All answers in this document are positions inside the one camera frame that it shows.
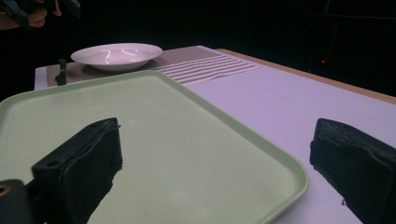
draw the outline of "white table surface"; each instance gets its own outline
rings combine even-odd
[[[396,105],[256,64],[259,69],[187,88],[304,165],[310,178],[307,193],[273,223],[361,223],[309,163],[316,122],[319,118],[344,122],[396,147]],[[37,68],[35,90],[46,89],[46,82],[46,67]]]

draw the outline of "shallow dish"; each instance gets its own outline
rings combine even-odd
[[[149,44],[119,43],[80,49],[71,58],[100,70],[121,72],[143,66],[162,53],[161,48]]]

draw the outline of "striped mat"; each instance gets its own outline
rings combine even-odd
[[[256,68],[258,66],[253,63],[194,46],[165,50],[159,57],[134,71],[159,71],[178,83],[188,86]],[[55,77],[59,74],[59,70],[59,64],[47,67],[49,87],[57,85]],[[81,63],[67,64],[67,83],[115,75],[117,74],[100,71]]]

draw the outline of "wooden table edge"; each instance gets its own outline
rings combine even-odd
[[[231,51],[231,50],[228,50],[228,49],[216,49],[216,50],[218,50],[218,51],[220,51],[222,53],[233,55],[233,56],[238,57],[238,58],[242,58],[242,59],[245,59],[245,60],[252,61],[254,63],[259,63],[259,64],[263,64],[263,65],[266,65],[266,66],[270,66],[270,67],[273,67],[273,68],[276,68],[276,69],[279,69],[279,70],[282,70],[282,71],[285,71],[285,72],[293,73],[293,74],[301,76],[301,77],[311,78],[311,79],[314,79],[316,81],[319,81],[319,82],[322,82],[322,83],[326,83],[328,85],[332,85],[334,87],[338,87],[338,88],[341,88],[341,89],[344,89],[344,90],[347,90],[347,91],[353,91],[353,92],[356,92],[356,93],[361,94],[361,95],[369,96],[369,97],[375,98],[377,100],[381,100],[381,101],[396,105],[396,97],[393,97],[393,96],[390,96],[390,95],[386,95],[384,93],[380,93],[380,92],[377,92],[377,91],[366,90],[364,88],[360,88],[360,87],[357,87],[357,86],[349,85],[349,84],[346,84],[346,83],[343,83],[343,82],[339,82],[339,81],[336,81],[336,80],[332,80],[332,79],[329,79],[329,78],[326,78],[326,77],[320,77],[320,76],[317,76],[317,75],[306,73],[306,72],[303,72],[303,71],[300,71],[300,70],[297,70],[297,69],[294,69],[294,68],[290,68],[290,67],[287,67],[287,66],[284,66],[284,65],[277,64],[277,63],[270,63],[270,62],[267,62],[265,60],[254,58],[254,57],[248,56],[246,54],[238,53],[238,52]]]

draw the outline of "table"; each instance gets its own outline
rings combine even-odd
[[[227,49],[204,49],[253,68],[186,87],[302,162],[307,193],[273,223],[361,223],[309,163],[319,118],[354,126],[396,147],[396,98],[317,77]],[[36,69],[35,89],[47,88],[48,67]]]

